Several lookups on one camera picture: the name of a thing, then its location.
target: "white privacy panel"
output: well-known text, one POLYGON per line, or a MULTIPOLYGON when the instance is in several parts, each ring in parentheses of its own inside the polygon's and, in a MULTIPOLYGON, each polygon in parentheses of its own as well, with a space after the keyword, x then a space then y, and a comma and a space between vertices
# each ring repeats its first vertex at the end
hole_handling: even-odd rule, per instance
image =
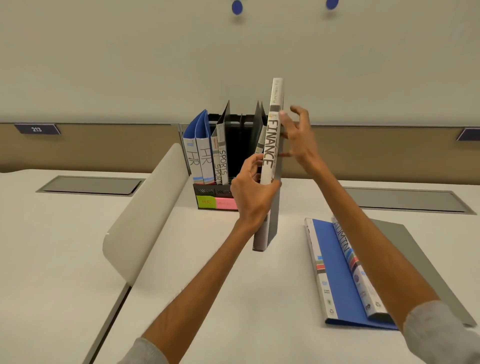
POLYGON ((480 125, 480 1, 0 0, 0 121, 480 125))

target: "blue name plate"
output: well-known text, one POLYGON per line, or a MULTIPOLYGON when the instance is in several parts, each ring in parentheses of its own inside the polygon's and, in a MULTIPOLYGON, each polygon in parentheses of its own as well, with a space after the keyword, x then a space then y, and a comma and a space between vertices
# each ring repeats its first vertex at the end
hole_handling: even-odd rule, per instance
POLYGON ((60 135, 55 124, 14 124, 22 134, 60 135))

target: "white desk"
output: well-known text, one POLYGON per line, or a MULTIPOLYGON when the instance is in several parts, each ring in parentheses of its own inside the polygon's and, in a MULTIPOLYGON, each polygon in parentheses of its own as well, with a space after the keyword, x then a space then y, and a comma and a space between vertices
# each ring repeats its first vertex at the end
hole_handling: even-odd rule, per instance
MULTIPOLYGON (((342 183, 453 190, 480 212, 480 186, 342 183)), ((459 300, 480 321, 480 287, 473 279, 478 275, 480 216, 366 213, 405 224, 459 300)), ((237 216, 197 210, 191 182, 187 182, 95 364, 116 363, 123 357, 221 245, 237 216)), ((313 181, 284 179, 276 238, 265 253, 253 252, 252 242, 247 243, 183 363, 420 363, 399 332, 325 326, 303 227, 305 217, 329 220, 331 212, 313 181)))
POLYGON ((102 242, 130 198, 35 193, 57 175, 148 176, 0 175, 0 363, 82 364, 124 291, 102 242))

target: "hand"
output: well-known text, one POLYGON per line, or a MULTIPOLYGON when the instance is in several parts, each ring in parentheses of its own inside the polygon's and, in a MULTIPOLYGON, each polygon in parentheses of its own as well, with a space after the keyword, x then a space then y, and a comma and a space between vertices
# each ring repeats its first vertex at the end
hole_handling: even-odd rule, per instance
POLYGON ((240 173, 232 180, 230 188, 240 212, 239 223, 253 235, 265 220, 272 206, 272 200, 280 188, 280 181, 271 184, 259 184, 263 154, 254 154, 243 163, 240 173))
POLYGON ((295 157, 303 169, 313 176, 322 164, 322 159, 317 151, 308 111, 299 106, 290 106, 290 110, 300 116, 300 121, 293 122, 285 111, 280 111, 280 121, 286 129, 282 136, 287 138, 291 145, 291 150, 281 156, 295 157))

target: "forearm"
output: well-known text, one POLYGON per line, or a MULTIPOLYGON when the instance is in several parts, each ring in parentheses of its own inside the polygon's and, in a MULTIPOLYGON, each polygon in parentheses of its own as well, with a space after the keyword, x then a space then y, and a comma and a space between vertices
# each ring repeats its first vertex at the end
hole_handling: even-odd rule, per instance
POLYGON ((419 304, 439 300, 422 275, 382 234, 319 161, 314 180, 340 223, 368 278, 400 330, 419 304))
POLYGON ((251 235, 237 221, 219 250, 143 334, 163 352, 169 364, 178 363, 184 356, 251 235))

